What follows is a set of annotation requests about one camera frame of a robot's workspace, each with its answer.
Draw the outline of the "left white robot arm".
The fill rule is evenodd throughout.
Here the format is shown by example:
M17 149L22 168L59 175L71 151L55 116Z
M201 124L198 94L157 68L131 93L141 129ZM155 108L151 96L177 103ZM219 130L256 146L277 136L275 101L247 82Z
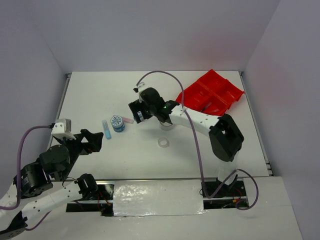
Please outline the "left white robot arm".
M56 192L41 197L53 188L53 181L64 182L79 156L98 153L104 134L82 129L78 134L52 130L58 142L41 153L35 162L21 166L17 160L17 174L7 193L0 200L0 238L10 240L28 231L28 222L39 215L68 202L91 200L97 196L98 185L92 174L84 173Z

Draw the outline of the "pink highlighter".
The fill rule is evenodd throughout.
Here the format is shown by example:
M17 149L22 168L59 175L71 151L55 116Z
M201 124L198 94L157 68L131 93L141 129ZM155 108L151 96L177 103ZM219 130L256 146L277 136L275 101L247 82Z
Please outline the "pink highlighter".
M133 123L134 123L134 120L131 119L131 118L123 117L122 119L123 119L123 121L124 121L125 123L128 123L128 124L133 124Z

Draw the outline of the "blue paint jar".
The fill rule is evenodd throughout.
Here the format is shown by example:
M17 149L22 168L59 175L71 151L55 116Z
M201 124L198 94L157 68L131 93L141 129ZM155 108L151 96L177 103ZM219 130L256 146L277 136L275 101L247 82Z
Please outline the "blue paint jar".
M110 124L116 133L120 133L125 130L125 122L124 122L123 118L119 115L114 115L110 119Z
M137 112L134 114L133 118L134 118L134 120L135 120L135 122L136 122L137 124L139 124L139 123L141 123L141 122L144 121L144 116L143 116L143 114L142 114L141 111L137 111Z

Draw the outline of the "small clear tape roll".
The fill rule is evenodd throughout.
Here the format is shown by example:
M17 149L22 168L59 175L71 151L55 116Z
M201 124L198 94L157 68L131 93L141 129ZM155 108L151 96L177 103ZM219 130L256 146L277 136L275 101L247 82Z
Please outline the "small clear tape roll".
M167 148L170 145L168 139L165 137L159 138L157 143L158 143L158 146L161 148Z

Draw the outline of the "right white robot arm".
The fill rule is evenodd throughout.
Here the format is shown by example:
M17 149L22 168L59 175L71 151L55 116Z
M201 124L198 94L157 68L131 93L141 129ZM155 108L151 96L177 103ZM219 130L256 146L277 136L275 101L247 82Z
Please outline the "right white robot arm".
M135 87L133 90L138 99L128 105L137 123L156 117L163 124L183 126L209 138L213 154L220 160L217 190L223 196L230 195L235 190L237 178L233 161L244 141L233 118L226 113L223 116L207 115L173 100L164 101L152 87Z

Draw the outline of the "blue gel pen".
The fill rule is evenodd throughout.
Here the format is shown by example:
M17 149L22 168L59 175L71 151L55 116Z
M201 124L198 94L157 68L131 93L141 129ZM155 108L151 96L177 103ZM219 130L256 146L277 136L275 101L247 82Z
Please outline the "blue gel pen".
M204 108L203 111L205 111L207 108L209 108L212 105L212 102L209 102Z

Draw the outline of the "blue highlighter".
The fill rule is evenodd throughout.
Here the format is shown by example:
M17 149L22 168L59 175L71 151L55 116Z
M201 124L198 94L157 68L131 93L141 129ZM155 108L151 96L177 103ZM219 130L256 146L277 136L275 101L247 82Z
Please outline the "blue highlighter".
M108 122L104 119L101 121L102 123L102 127L103 127L103 130L104 130L104 136L107 140L110 140L112 138L111 136L111 132L110 132L110 129L109 129L109 126L108 126Z

